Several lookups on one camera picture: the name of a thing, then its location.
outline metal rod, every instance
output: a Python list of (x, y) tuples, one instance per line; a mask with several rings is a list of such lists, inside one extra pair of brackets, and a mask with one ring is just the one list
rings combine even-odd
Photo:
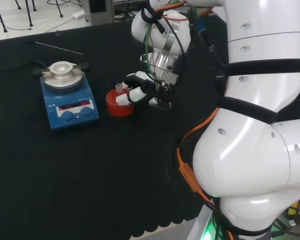
[(61, 10), (60, 10), (60, 7), (59, 7), (58, 0), (55, 0), (55, 2), (56, 2), (56, 5), (57, 5), (57, 7), (58, 7), (58, 9), (59, 9), (60, 18), (63, 18), (64, 16), (63, 16), (62, 13), (61, 13)]
[(1, 17), (1, 13), (0, 13), (0, 21), (1, 21), (1, 23), (2, 23), (3, 31), (4, 31), (5, 33), (8, 32), (7, 29), (6, 29), (4, 20), (3, 20), (2, 17)]
[(57, 46), (51, 46), (51, 45), (48, 45), (48, 44), (45, 44), (45, 43), (41, 43), (41, 42), (37, 42), (37, 41), (35, 41), (35, 43), (36, 44), (45, 45), (45, 46), (48, 46), (48, 47), (51, 47), (51, 48), (55, 48), (55, 49), (60, 49), (60, 50), (68, 51), (68, 52), (75, 53), (75, 54), (84, 55), (83, 53), (80, 53), (80, 52), (71, 51), (71, 50), (60, 48), (60, 47), (57, 47)]
[(36, 5), (35, 5), (35, 0), (32, 0), (32, 6), (33, 6), (33, 11), (34, 11), (34, 12), (37, 11)]
[(31, 16), (30, 16), (30, 10), (29, 10), (29, 4), (28, 4), (28, 0), (25, 0), (25, 5), (26, 5), (26, 10), (28, 12), (28, 17), (29, 17), (29, 22), (30, 22), (30, 27), (33, 27), (34, 25), (31, 22)]
[(15, 3), (16, 3), (16, 5), (18, 6), (18, 9), (20, 10), (20, 9), (21, 9), (21, 7), (20, 7), (20, 5), (19, 5), (19, 3), (18, 3), (18, 1), (17, 1), (17, 0), (15, 0)]

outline white cylinder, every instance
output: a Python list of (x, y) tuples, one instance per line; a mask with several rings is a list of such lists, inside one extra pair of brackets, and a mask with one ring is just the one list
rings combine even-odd
[(292, 103), (300, 92), (300, 73), (239, 75), (228, 78), (225, 96), (274, 112)]
[(225, 0), (228, 41), (300, 33), (300, 0)]
[(300, 59), (300, 32), (256, 36), (228, 44), (229, 63)]

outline black velcro strap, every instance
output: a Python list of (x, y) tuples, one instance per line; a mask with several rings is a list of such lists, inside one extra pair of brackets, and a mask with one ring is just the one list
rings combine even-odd
[[(158, 30), (160, 31), (161, 34), (163, 34), (166, 29), (164, 28), (164, 26), (162, 26), (162, 24), (158, 21), (161, 19), (161, 14), (156, 12), (152, 6), (150, 5), (150, 1), (149, 0), (144, 0), (141, 4), (142, 9), (141, 9), (141, 17), (143, 19), (143, 21), (145, 21), (148, 24), (155, 24), (156, 27), (158, 28)], [(148, 12), (152, 15), (152, 17), (148, 17), (145, 13), (145, 9), (148, 10)]]
[(130, 92), (128, 92), (128, 93), (126, 94), (126, 98), (128, 99), (128, 101), (129, 101), (130, 103), (133, 104), (133, 103), (135, 103), (135, 102), (131, 100), (129, 93), (130, 93)]
[(218, 218), (217, 219), (222, 228), (226, 229), (232, 234), (235, 235), (242, 235), (242, 236), (250, 236), (250, 237), (255, 237), (255, 236), (260, 236), (262, 234), (267, 233), (271, 228), (272, 225), (267, 227), (266, 229), (260, 230), (260, 231), (248, 231), (244, 230), (242, 228), (239, 228), (237, 226), (234, 226), (227, 218)]
[(300, 59), (270, 59), (231, 63), (228, 76), (300, 73)]
[(277, 113), (274, 111), (247, 101), (228, 96), (224, 96), (220, 99), (218, 107), (245, 115), (266, 124), (273, 124), (277, 118)]

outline black fabric surface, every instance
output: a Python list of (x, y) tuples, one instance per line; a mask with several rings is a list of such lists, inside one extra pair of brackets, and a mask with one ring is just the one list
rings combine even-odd
[[(216, 16), (204, 23), (226, 62), (226, 25)], [(175, 146), (215, 109), (216, 73), (210, 69), (216, 64), (205, 47), (190, 49), (172, 111), (145, 103), (129, 118), (112, 118), (106, 94), (126, 75), (146, 69), (139, 63), (142, 43), (130, 28), (122, 22), (0, 41), (0, 69), (19, 64), (16, 55), (47, 66), (89, 62), (87, 79), (100, 114), (98, 124), (52, 132), (40, 81), (32, 78), (39, 66), (0, 72), (0, 240), (127, 240), (199, 214), (201, 197), (175, 171)], [(280, 117), (300, 118), (300, 97)]]

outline green cable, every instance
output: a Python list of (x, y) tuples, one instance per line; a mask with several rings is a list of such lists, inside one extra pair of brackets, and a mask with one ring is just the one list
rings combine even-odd
[(150, 62), (149, 62), (149, 56), (148, 56), (148, 42), (149, 42), (149, 35), (150, 35), (150, 32), (151, 32), (151, 26), (152, 26), (152, 24), (149, 24), (148, 30), (146, 31), (146, 35), (145, 35), (145, 57), (146, 57), (146, 64), (148, 65), (148, 69), (149, 69), (150, 74), (154, 78), (156, 78), (154, 72), (151, 69)]
[(177, 4), (177, 3), (179, 3), (179, 0), (173, 0), (172, 2), (169, 3), (169, 5)]

